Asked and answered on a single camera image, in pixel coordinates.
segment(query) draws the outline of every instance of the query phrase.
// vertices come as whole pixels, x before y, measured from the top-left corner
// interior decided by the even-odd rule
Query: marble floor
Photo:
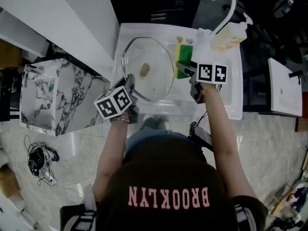
[[[168,117],[170,129],[186,135],[190,123],[196,119],[192,116]],[[232,124],[244,171],[259,199],[268,205],[272,194],[285,183],[292,184],[297,179],[308,133],[295,133],[295,119],[289,117],[244,113],[241,121],[232,121]],[[59,229],[59,209],[64,205],[79,204],[83,187],[94,181],[109,121],[56,138],[22,128],[17,120],[2,125],[0,140],[9,155],[10,167],[16,174],[27,211],[38,221],[42,231],[50,231],[49,225]],[[201,125],[209,131],[207,118],[202,120]],[[139,126],[129,125],[128,136]],[[45,183],[38,186],[37,179],[27,167],[25,135],[32,143],[45,142],[58,151],[60,161],[52,163],[51,169],[57,185],[64,188],[50,187]],[[204,149],[204,154],[215,166],[212,152]]]

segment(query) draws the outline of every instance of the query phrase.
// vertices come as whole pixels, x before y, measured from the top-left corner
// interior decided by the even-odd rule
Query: marble cabinet
[[[27,65],[20,125],[52,136],[103,122],[94,101],[106,84],[65,59]]]

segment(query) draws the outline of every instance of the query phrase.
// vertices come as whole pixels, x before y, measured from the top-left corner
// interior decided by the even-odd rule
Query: glass bowl
[[[122,71],[135,77],[134,92],[148,102],[157,102],[170,92],[174,69],[166,48],[154,38],[134,38],[121,58]]]

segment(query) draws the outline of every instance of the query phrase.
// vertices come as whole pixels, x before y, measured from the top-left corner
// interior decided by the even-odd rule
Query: soap dispenser
[[[247,25],[252,25],[253,21],[247,14],[244,13],[244,16],[246,22],[229,22],[215,35],[211,41],[212,50],[226,52],[247,38]]]

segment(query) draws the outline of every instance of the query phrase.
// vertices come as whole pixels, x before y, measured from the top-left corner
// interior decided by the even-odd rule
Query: faucet
[[[37,75],[41,75],[41,73],[39,71],[36,71],[34,67],[32,67],[31,65],[27,64],[26,65],[26,69],[25,69],[25,87],[27,87],[28,85],[28,74],[29,73],[34,73]]]
[[[217,34],[219,30],[221,30],[223,28],[223,26],[231,19],[234,10],[235,10],[235,6],[236,6],[236,0],[232,0],[231,2],[231,7],[230,7],[230,11],[227,15],[227,17],[214,29],[213,31],[213,35]]]

